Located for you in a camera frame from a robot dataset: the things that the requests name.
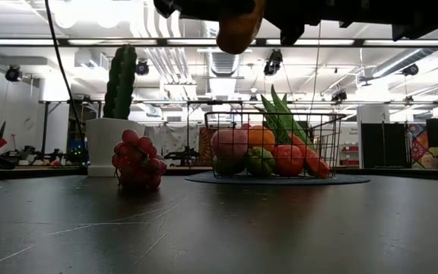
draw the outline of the black wire basket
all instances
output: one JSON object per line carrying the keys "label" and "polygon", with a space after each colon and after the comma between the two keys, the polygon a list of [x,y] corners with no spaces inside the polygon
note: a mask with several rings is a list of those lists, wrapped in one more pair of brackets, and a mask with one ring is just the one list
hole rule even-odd
{"label": "black wire basket", "polygon": [[344,114],[208,112],[214,177],[333,178]]}

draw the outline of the round mat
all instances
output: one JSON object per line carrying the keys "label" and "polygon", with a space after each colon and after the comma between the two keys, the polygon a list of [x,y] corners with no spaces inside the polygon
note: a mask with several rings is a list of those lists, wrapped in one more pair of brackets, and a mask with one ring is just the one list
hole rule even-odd
{"label": "round mat", "polygon": [[361,176],[336,174],[330,179],[303,179],[303,178],[258,178],[248,176],[215,178],[212,171],[186,177],[186,180],[197,183],[240,183],[240,184],[267,184],[267,185],[335,185],[348,183],[367,183],[370,179]]}

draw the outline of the gray table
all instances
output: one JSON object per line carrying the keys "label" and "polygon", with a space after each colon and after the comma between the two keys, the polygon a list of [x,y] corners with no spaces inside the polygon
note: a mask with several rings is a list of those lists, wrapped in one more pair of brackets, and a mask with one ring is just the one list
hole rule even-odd
{"label": "gray table", "polygon": [[438,181],[0,181],[0,273],[438,273]]}

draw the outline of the grape bunch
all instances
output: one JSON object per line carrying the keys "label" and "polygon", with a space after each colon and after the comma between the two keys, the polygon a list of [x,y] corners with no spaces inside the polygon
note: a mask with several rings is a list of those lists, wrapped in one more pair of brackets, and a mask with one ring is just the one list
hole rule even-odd
{"label": "grape bunch", "polygon": [[156,190],[161,175],[167,170],[163,157],[147,136],[132,129],[122,133],[122,141],[114,147],[113,166],[119,170],[119,185],[126,189]]}

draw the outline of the cactus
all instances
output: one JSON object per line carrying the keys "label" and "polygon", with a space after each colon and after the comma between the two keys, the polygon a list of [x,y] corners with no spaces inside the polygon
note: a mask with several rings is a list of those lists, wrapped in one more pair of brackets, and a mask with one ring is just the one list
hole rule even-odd
{"label": "cactus", "polygon": [[106,104],[103,108],[104,117],[128,119],[137,58],[133,46],[124,45],[116,50],[107,82]]}

